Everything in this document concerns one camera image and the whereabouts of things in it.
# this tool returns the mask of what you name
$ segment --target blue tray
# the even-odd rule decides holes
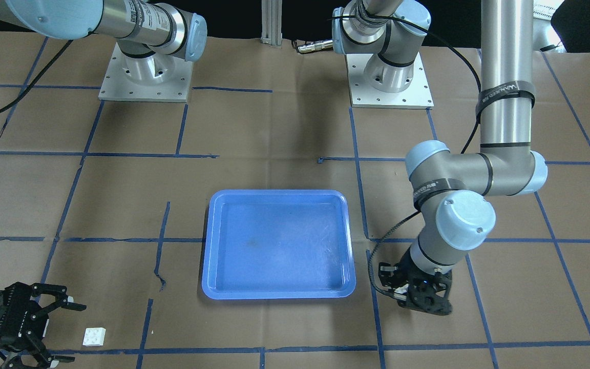
[[[208,209],[211,299],[346,297],[356,287],[347,201],[327,190],[223,190]]]

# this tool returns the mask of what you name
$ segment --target white mounting plate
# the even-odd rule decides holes
[[[154,101],[157,103],[186,103],[193,75],[192,61],[176,62],[171,79],[156,85],[139,85],[127,77],[124,55],[115,44],[106,76],[101,83],[99,99],[107,101]]]
[[[391,108],[391,109],[427,109],[434,107],[434,99],[425,75],[420,54],[414,61],[414,77],[410,86],[400,93],[385,93],[375,89],[363,75],[372,54],[347,55],[347,77],[349,78],[352,107],[355,108]]]

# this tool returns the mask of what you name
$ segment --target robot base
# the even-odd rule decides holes
[[[414,61],[415,74],[411,85],[401,93],[385,93],[375,89],[366,81],[363,70],[372,54],[349,54],[347,58],[347,77],[349,78],[352,107],[427,109],[434,107],[431,91],[422,65],[420,54]]]
[[[100,100],[186,103],[193,74],[192,61],[176,60],[175,69],[159,84],[141,85],[126,73],[124,54],[116,44],[99,91]]]

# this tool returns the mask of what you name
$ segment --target cardboard surface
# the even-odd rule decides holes
[[[0,33],[0,107],[62,45]],[[77,357],[65,367],[590,367],[590,55],[534,53],[532,147],[550,177],[538,197],[489,199],[496,228],[457,264],[454,312],[436,317],[373,296],[365,250],[414,211],[408,150],[433,138],[463,147],[473,77],[452,52],[426,47],[433,110],[351,109],[344,57],[287,45],[210,38],[188,105],[100,103],[113,40],[94,35],[10,114],[0,141],[0,288],[40,282],[47,267],[47,283],[88,305],[51,315],[45,343]],[[479,71],[478,51],[461,52]],[[477,134],[469,152],[478,143]],[[222,189],[342,192],[355,292],[208,299],[204,225]],[[403,225],[375,264],[398,261],[423,226],[422,217]],[[107,330],[104,346],[82,347],[95,326]]]

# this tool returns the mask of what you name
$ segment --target white cube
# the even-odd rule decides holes
[[[106,335],[106,329],[99,327],[98,329],[86,329],[86,334],[83,335],[84,346],[103,346],[103,337]]]

